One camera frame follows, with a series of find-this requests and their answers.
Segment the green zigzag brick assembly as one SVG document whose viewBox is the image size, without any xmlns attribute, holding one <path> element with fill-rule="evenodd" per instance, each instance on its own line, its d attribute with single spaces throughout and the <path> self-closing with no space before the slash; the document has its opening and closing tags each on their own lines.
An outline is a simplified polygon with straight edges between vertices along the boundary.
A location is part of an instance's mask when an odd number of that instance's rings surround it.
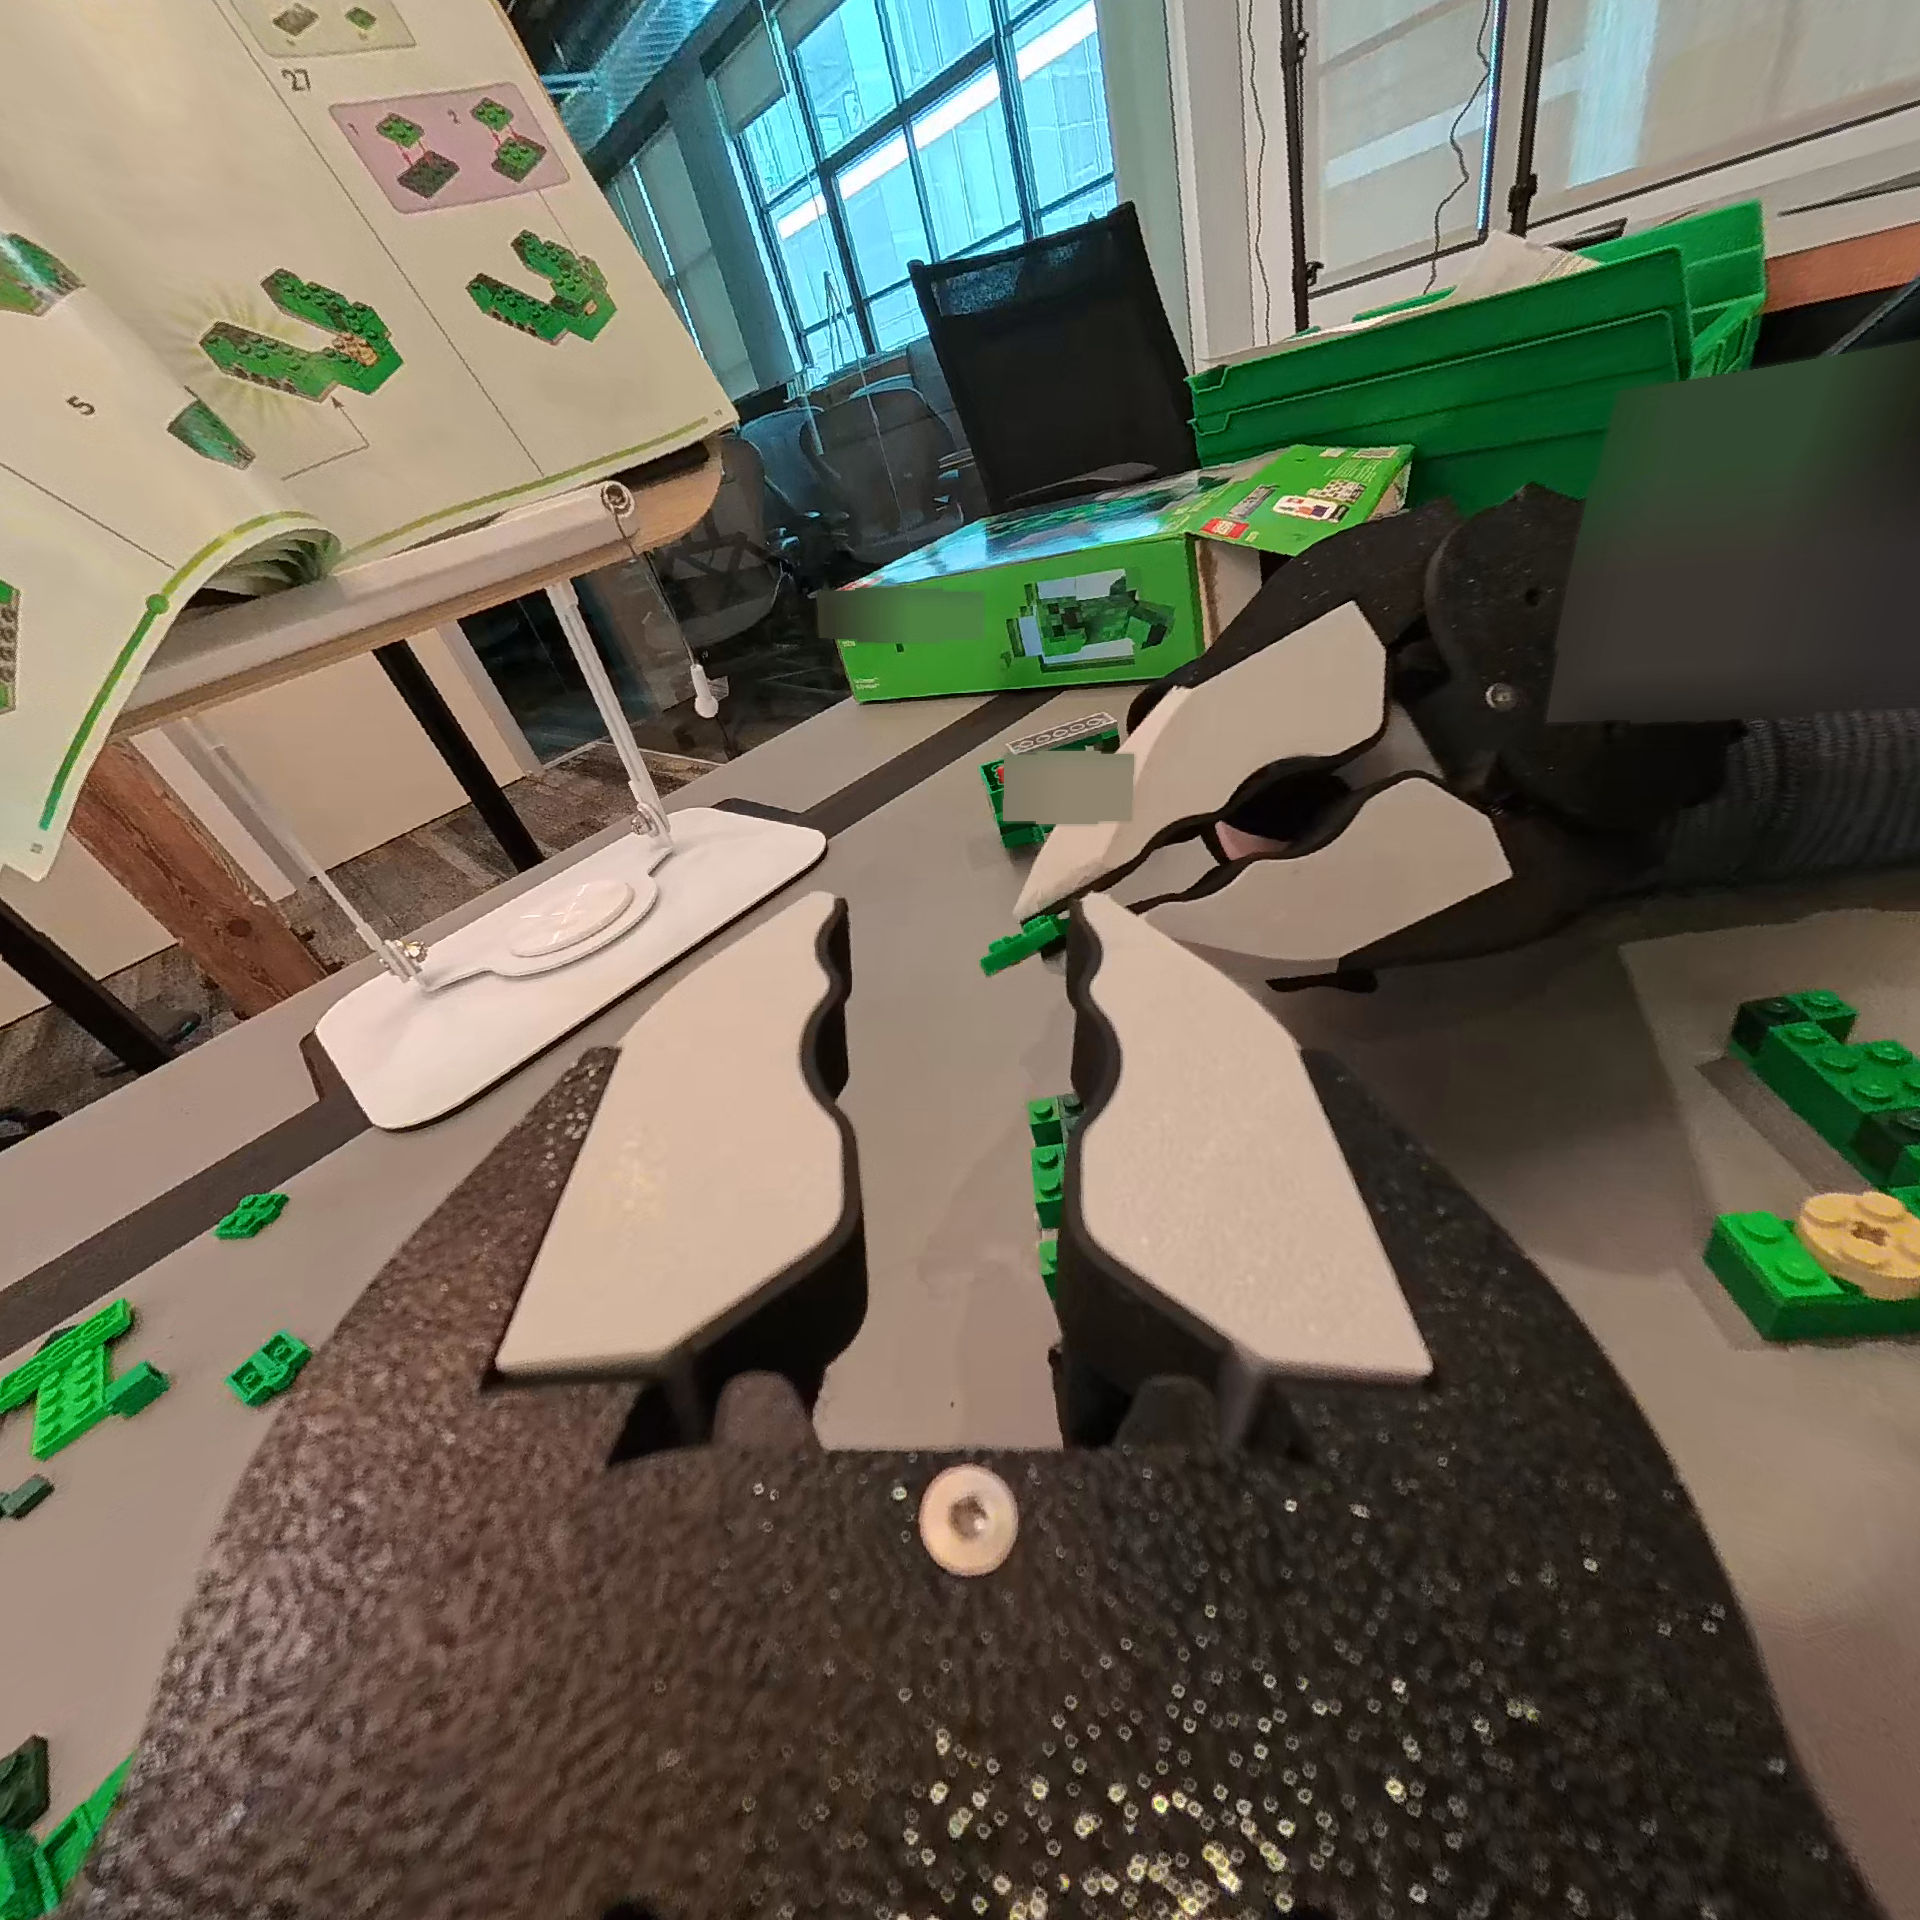
<svg viewBox="0 0 1920 1920">
<path fill-rule="evenodd" d="M 1795 1212 L 1718 1214 L 1703 1263 L 1769 1344 L 1918 1335 L 1918 1060 L 1834 991 L 1747 999 L 1727 1054 L 1855 1174 Z"/>
</svg>

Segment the green and grey brick assembly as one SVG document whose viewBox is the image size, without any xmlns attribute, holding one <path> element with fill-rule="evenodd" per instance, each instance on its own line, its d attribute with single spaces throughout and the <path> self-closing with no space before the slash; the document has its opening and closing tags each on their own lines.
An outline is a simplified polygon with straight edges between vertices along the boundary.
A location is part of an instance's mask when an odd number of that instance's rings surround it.
<svg viewBox="0 0 1920 1920">
<path fill-rule="evenodd" d="M 1002 757 L 978 763 L 1002 851 L 1041 847 L 1060 822 L 1060 807 L 1073 822 L 1093 820 L 1087 804 L 1110 797 L 1118 776 L 1063 774 L 1053 762 L 1119 752 L 1122 726 L 1108 711 L 1015 736 Z"/>
</svg>

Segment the person's right forearm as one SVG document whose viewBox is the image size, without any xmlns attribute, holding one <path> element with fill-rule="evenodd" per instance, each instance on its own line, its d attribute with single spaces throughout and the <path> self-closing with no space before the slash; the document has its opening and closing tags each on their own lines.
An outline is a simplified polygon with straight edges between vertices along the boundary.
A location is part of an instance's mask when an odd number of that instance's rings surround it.
<svg viewBox="0 0 1920 1920">
<path fill-rule="evenodd" d="M 1642 896 L 1910 868 L 1918 708 L 1747 723 L 1718 794 L 1681 811 Z"/>
</svg>

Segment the green brick strip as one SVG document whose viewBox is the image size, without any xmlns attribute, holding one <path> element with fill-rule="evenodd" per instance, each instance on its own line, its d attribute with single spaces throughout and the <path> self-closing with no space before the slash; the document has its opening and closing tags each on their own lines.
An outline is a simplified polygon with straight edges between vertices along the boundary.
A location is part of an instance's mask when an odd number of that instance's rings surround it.
<svg viewBox="0 0 1920 1920">
<path fill-rule="evenodd" d="M 1065 1214 L 1068 1146 L 1081 1115 L 1083 1102 L 1074 1093 L 1033 1096 L 1025 1106 L 1030 1199 L 1041 1232 L 1041 1283 L 1049 1300 L 1059 1291 L 1059 1234 Z"/>
</svg>

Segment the pile of green bricks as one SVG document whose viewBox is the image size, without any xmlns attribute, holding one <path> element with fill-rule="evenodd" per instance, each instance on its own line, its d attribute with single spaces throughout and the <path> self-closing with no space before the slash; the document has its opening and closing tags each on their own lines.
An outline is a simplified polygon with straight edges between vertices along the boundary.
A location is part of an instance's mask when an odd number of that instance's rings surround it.
<svg viewBox="0 0 1920 1920">
<path fill-rule="evenodd" d="M 116 1366 L 115 1349 L 133 1333 L 130 1300 L 113 1300 L 71 1327 L 47 1335 L 29 1359 L 4 1373 L 2 1412 L 33 1415 L 33 1458 L 46 1463 L 113 1419 L 133 1419 L 155 1404 L 172 1378 L 151 1359 Z M 277 1330 L 223 1378 L 243 1408 L 284 1397 L 310 1363 L 313 1349 L 292 1330 Z M 59 1909 L 89 1862 L 121 1796 L 133 1757 L 102 1775 L 57 1823 L 42 1829 L 53 1804 L 50 1743 L 27 1735 L 2 1757 L 2 1915 L 42 1917 Z"/>
</svg>

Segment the white booklet stand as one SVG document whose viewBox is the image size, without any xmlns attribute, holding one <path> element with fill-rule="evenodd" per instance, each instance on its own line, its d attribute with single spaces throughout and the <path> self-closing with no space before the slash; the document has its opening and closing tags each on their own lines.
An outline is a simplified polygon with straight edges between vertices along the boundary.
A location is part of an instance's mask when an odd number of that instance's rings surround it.
<svg viewBox="0 0 1920 1920">
<path fill-rule="evenodd" d="M 636 828 L 420 952 L 348 908 L 374 971 L 324 1011 L 315 1040 L 374 1128 L 410 1132 L 470 1104 L 826 856 L 826 834 L 812 828 L 721 807 L 665 808 L 573 588 L 707 517 L 723 447 L 708 439 L 317 582 L 187 614 L 119 712 L 116 734 L 175 730 L 198 741 L 223 802 L 251 808 L 277 846 L 305 856 L 292 828 L 201 730 L 201 712 L 543 589 L 622 759 Z"/>
</svg>

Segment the black tripod stand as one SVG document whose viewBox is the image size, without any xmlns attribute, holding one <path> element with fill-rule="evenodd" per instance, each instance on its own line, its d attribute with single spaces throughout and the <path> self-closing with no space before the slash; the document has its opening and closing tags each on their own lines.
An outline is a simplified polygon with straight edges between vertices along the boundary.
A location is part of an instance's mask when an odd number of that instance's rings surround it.
<svg viewBox="0 0 1920 1920">
<path fill-rule="evenodd" d="M 1313 323 L 1313 287 L 1323 270 L 1313 231 L 1309 29 L 1308 2 L 1279 2 L 1279 76 L 1287 149 L 1289 308 L 1295 332 Z"/>
<path fill-rule="evenodd" d="M 1525 238 L 1540 191 L 1539 141 L 1553 2 L 1505 4 L 1502 154 L 1508 158 L 1506 231 Z"/>
</svg>

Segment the instruction booklet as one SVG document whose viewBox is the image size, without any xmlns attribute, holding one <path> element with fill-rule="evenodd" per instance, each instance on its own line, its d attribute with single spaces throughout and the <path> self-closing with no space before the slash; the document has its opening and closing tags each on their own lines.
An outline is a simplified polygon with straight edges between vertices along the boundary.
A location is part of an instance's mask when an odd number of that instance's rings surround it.
<svg viewBox="0 0 1920 1920">
<path fill-rule="evenodd" d="M 737 423 L 499 4 L 2 7 L 4 868 L 203 589 Z"/>
</svg>

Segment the large paned window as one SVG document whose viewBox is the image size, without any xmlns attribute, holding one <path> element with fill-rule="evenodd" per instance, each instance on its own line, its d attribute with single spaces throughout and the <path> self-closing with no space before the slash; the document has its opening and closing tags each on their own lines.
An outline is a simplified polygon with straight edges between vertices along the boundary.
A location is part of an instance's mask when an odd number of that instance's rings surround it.
<svg viewBox="0 0 1920 1920">
<path fill-rule="evenodd" d="M 1093 2 L 633 4 L 548 87 L 729 396 L 925 330 L 915 260 L 1118 202 Z"/>
</svg>

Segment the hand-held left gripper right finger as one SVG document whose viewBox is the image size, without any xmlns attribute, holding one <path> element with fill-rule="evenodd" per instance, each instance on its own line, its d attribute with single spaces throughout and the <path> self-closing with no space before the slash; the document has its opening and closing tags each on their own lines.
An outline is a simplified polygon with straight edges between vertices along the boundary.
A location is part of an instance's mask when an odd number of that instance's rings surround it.
<svg viewBox="0 0 1920 1920">
<path fill-rule="evenodd" d="M 1193 1386 L 1238 1444 L 1293 1388 L 1426 1388 L 1434 1354 L 1285 1024 L 1108 896 L 1073 910 L 1065 987 L 1063 1436 L 1118 1436 L 1154 1381 Z"/>
</svg>

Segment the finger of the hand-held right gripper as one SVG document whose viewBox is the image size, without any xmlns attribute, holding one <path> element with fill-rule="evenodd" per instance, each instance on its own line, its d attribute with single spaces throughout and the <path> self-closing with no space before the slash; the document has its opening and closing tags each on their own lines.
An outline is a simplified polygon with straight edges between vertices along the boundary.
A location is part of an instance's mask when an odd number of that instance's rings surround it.
<svg viewBox="0 0 1920 1920">
<path fill-rule="evenodd" d="M 1245 984 L 1293 987 L 1510 878 L 1489 814 L 1430 774 L 1391 774 L 1338 802 L 1308 836 L 1257 843 L 1129 912 Z"/>
<path fill-rule="evenodd" d="M 1271 771 L 1339 763 L 1387 723 L 1385 645 L 1359 608 L 1332 608 L 1213 679 L 1171 691 L 1122 750 L 1134 811 L 1063 822 L 1036 854 L 1015 918 L 1030 922 L 1221 818 Z"/>
</svg>

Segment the green plastic bin stack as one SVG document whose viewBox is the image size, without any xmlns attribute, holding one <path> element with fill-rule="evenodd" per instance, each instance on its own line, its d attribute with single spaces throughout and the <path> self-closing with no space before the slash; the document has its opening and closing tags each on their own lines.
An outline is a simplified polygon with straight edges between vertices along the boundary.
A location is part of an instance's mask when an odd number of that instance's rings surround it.
<svg viewBox="0 0 1920 1920">
<path fill-rule="evenodd" d="M 1767 299 L 1755 198 L 1599 240 L 1594 272 L 1375 327 L 1319 327 L 1191 374 L 1202 466 L 1299 443 L 1412 447 L 1407 501 L 1462 511 L 1594 486 L 1617 399 L 1748 368 Z"/>
</svg>

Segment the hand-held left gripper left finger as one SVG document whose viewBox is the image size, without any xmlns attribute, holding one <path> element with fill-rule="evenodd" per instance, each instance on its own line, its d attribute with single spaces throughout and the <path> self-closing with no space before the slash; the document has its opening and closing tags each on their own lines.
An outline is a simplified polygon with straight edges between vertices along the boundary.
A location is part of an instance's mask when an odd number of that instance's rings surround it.
<svg viewBox="0 0 1920 1920">
<path fill-rule="evenodd" d="M 614 1064 L 491 1372 L 631 1381 L 665 1446 L 731 1383 L 815 1411 L 869 1309 L 849 902 L 805 893 L 671 984 Z"/>
</svg>

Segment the grey mesh office chair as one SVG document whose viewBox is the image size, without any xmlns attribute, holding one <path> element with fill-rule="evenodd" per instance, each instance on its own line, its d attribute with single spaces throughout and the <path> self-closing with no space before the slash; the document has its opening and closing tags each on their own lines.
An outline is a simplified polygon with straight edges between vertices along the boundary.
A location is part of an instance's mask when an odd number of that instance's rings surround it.
<svg viewBox="0 0 1920 1920">
<path fill-rule="evenodd" d="M 675 611 L 725 613 L 849 586 L 986 511 L 943 378 L 909 355 L 745 418 L 708 515 L 654 568 Z"/>
</svg>

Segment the grey desk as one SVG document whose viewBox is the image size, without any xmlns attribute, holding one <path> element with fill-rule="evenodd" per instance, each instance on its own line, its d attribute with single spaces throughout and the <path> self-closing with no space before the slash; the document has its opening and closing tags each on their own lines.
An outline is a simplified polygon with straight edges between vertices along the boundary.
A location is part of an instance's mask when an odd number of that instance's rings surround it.
<svg viewBox="0 0 1920 1920">
<path fill-rule="evenodd" d="M 986 979 L 1015 863 L 977 762 L 1059 712 L 836 707 L 695 781 L 826 807 L 806 886 L 849 901 L 849 1008 L 870 1309 L 822 1397 L 852 1446 L 1057 1438 L 1019 1109 L 1068 1076 L 1057 968 Z M 1916 880 L 1839 878 L 1630 904 L 1553 944 L 1394 973 L 1370 996 L 1273 999 L 1330 1050 L 1559 1287 L 1633 1386 L 1708 1523 L 1795 1747 L 1891 1915 L 1916 1915 L 1916 1344 L 1779 1349 L 1706 1272 L 1731 1208 L 1847 1183 L 1718 1056 L 1741 999 L 1845 995 L 1916 1044 Z M 4 1525 L 4 1748 L 43 1735 L 53 1813 L 130 1751 L 226 1499 L 265 1422 L 223 1376 L 277 1327 L 313 1347 L 380 1266 L 638 991 L 466 1111 L 369 1132 L 302 1056 L 329 981 L 4 1154 L 4 1283 L 79 1261 L 125 1299 L 172 1390 L 50 1466 Z"/>
</svg>

